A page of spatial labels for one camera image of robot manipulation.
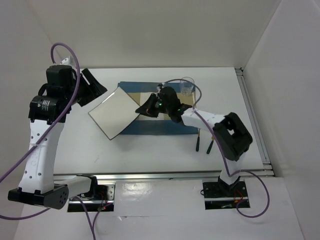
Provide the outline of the blue beige white cloth placemat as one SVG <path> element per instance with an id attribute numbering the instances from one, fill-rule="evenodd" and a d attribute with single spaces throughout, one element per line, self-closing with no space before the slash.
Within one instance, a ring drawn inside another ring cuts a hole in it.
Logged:
<path id="1" fill-rule="evenodd" d="M 150 97 L 152 93 L 157 92 L 158 82 L 133 82 L 120 81 L 117 86 L 124 90 L 140 106 Z M 160 113 L 157 118 L 150 118 L 139 115 L 122 135 L 196 135 L 198 129 L 191 126 L 183 126 L 180 123 L 174 123 L 167 114 Z"/>

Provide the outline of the clear plastic cup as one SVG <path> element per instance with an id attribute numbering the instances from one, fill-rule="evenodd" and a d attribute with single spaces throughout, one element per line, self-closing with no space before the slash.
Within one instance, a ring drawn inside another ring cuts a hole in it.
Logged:
<path id="1" fill-rule="evenodd" d="M 195 81 L 191 77 L 183 77 L 179 83 L 180 93 L 184 96 L 191 95 L 194 88 L 194 83 Z"/>

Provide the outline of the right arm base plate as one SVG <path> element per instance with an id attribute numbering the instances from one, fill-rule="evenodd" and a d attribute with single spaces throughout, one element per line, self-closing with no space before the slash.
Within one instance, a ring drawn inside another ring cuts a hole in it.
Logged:
<path id="1" fill-rule="evenodd" d="M 239 181 L 236 186 L 228 190 L 223 190 L 217 182 L 203 182 L 200 194 L 204 197 L 206 210 L 226 210 L 239 208 L 250 208 L 250 201 L 247 186 L 244 181 Z"/>

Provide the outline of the square white plate dark rim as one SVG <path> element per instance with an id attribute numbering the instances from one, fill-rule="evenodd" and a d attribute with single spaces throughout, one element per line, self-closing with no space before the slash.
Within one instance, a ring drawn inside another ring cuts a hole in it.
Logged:
<path id="1" fill-rule="evenodd" d="M 138 116 L 140 105 L 121 87 L 88 112 L 89 116 L 109 140 L 117 137 Z"/>

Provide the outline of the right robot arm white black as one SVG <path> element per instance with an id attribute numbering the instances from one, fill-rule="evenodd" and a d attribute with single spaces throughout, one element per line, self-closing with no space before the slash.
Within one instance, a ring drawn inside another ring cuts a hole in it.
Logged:
<path id="1" fill-rule="evenodd" d="M 135 112 L 150 118 L 157 118 L 160 113 L 167 114 L 177 124 L 209 131 L 224 164 L 218 177 L 218 190 L 223 196 L 230 196 L 235 191 L 244 157 L 253 142 L 236 113 L 220 115 L 198 110 L 195 106 L 182 103 L 172 87 L 162 84 L 158 86 L 158 92 L 152 93 Z"/>

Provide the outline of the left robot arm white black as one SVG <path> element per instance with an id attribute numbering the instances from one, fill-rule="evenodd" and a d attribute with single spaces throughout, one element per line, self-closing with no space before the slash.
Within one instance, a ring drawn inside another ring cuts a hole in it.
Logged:
<path id="1" fill-rule="evenodd" d="M 92 73 L 77 73 L 70 65 L 52 65 L 46 70 L 47 82 L 29 104 L 30 154 L 17 188 L 8 192 L 8 200 L 60 210 L 68 199 L 97 197 L 100 187 L 95 176 L 77 174 L 54 182 L 54 166 L 58 142 L 72 105 L 81 107 L 92 102 L 107 89 Z"/>

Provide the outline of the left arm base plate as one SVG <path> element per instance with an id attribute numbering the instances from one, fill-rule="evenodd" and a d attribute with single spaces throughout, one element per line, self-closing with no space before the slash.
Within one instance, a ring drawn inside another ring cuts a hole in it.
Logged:
<path id="1" fill-rule="evenodd" d="M 78 197 L 82 200 L 84 206 L 89 213 L 113 212 L 114 211 L 114 199 L 115 199 L 115 183 L 102 183 L 98 185 L 97 191 L 94 195 L 80 194 Z M 79 200 L 75 197 L 69 200 L 67 205 L 68 213 L 84 213 L 85 210 L 82 207 Z"/>

